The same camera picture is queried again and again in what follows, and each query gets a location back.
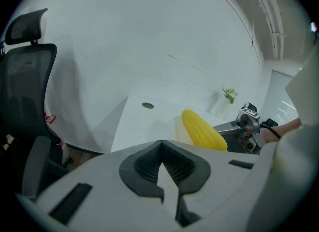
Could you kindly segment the white ceiling pipes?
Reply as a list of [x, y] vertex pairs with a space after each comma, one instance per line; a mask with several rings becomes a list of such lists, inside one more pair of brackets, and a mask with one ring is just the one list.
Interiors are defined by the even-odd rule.
[[261, 0], [265, 9], [265, 17], [270, 29], [270, 37], [273, 48], [273, 59], [283, 60], [284, 34], [281, 12], [276, 0]]

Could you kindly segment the white round plate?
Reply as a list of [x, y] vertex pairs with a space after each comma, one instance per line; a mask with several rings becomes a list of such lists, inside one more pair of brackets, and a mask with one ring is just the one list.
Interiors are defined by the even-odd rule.
[[170, 140], [179, 141], [188, 145], [195, 146], [193, 140], [191, 139], [188, 131], [185, 128], [182, 117], [175, 116], [167, 126], [168, 138]]

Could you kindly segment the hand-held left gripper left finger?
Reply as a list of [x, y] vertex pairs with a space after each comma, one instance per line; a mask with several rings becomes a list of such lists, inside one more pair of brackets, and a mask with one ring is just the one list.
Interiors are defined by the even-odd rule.
[[99, 155], [68, 173], [35, 200], [19, 203], [45, 232], [174, 232], [164, 191], [144, 169], [161, 141]]

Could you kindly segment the white table top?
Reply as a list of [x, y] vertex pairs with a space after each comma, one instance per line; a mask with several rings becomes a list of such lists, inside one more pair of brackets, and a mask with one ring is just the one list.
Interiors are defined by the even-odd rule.
[[[237, 104], [228, 104], [222, 117], [206, 111], [210, 96], [221, 90], [201, 91], [191, 87], [146, 87], [132, 93], [122, 92], [113, 96], [117, 105], [114, 109], [119, 117], [111, 152], [119, 151], [133, 145], [168, 138], [168, 123], [175, 117], [190, 109], [200, 115], [209, 125], [215, 126], [236, 118], [239, 110]], [[154, 109], [144, 108], [141, 104], [148, 102]]]

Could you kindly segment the white bag with red print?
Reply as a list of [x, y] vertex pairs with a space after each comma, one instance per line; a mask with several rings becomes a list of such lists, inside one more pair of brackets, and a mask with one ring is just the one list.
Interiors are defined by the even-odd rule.
[[56, 116], [55, 115], [47, 115], [46, 112], [44, 112], [44, 118], [45, 118], [45, 122], [49, 128], [49, 130], [52, 132], [52, 134], [57, 137], [59, 139], [59, 146], [61, 147], [62, 151], [66, 150], [66, 145], [65, 142], [63, 141], [63, 139], [54, 131], [54, 129], [52, 128], [52, 125], [54, 125], [54, 122], [56, 120]]

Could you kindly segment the white vase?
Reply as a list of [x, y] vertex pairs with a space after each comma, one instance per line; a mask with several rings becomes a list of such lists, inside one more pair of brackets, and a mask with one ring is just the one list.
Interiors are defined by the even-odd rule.
[[206, 108], [206, 111], [215, 115], [216, 117], [222, 117], [225, 112], [229, 100], [221, 92], [213, 92], [210, 96], [209, 105]]

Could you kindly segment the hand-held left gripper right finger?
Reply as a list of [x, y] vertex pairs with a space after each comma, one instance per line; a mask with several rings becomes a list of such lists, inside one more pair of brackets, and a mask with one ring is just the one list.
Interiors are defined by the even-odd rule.
[[167, 217], [161, 232], [248, 232], [264, 185], [264, 155], [164, 140]]

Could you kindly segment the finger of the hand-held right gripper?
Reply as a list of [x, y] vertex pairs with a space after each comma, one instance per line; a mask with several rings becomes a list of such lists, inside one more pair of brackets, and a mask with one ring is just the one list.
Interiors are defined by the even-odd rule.
[[224, 135], [223, 138], [227, 143], [228, 152], [241, 152], [241, 141], [238, 136]]
[[236, 135], [241, 132], [240, 121], [234, 120], [213, 127], [220, 135]]

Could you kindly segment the small green plant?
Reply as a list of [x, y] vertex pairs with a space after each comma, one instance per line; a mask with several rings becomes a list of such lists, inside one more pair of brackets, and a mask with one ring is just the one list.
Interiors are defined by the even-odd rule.
[[238, 96], [238, 92], [233, 88], [221, 87], [226, 99], [229, 100], [230, 104], [234, 104]]

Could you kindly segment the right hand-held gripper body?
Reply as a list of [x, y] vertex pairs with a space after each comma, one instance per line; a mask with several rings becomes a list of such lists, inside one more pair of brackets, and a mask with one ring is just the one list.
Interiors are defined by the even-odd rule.
[[253, 131], [260, 131], [260, 114], [257, 108], [250, 102], [244, 104], [237, 115], [240, 127], [245, 127], [246, 131], [240, 133], [239, 140], [246, 153], [256, 154], [260, 153], [261, 148], [253, 137]]

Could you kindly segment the yellow corn cob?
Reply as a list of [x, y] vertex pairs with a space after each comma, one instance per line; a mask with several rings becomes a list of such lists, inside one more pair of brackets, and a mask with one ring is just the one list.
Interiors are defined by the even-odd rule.
[[184, 110], [182, 113], [183, 124], [193, 143], [201, 148], [217, 151], [227, 151], [225, 139], [197, 113]]

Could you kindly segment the person's right forearm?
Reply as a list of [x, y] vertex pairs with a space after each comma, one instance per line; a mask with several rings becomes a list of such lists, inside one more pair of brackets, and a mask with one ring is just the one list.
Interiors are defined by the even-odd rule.
[[277, 142], [286, 133], [298, 129], [301, 126], [300, 118], [292, 120], [284, 125], [274, 127], [264, 127], [260, 129], [260, 134], [266, 143]]

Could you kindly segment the black mesh office chair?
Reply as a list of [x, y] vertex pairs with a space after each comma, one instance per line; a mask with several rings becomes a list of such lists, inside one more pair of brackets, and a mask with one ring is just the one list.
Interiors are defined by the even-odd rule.
[[41, 9], [17, 17], [4, 42], [12, 46], [0, 63], [0, 168], [15, 193], [34, 199], [66, 174], [62, 139], [45, 119], [45, 94], [56, 59], [54, 44], [41, 44]]

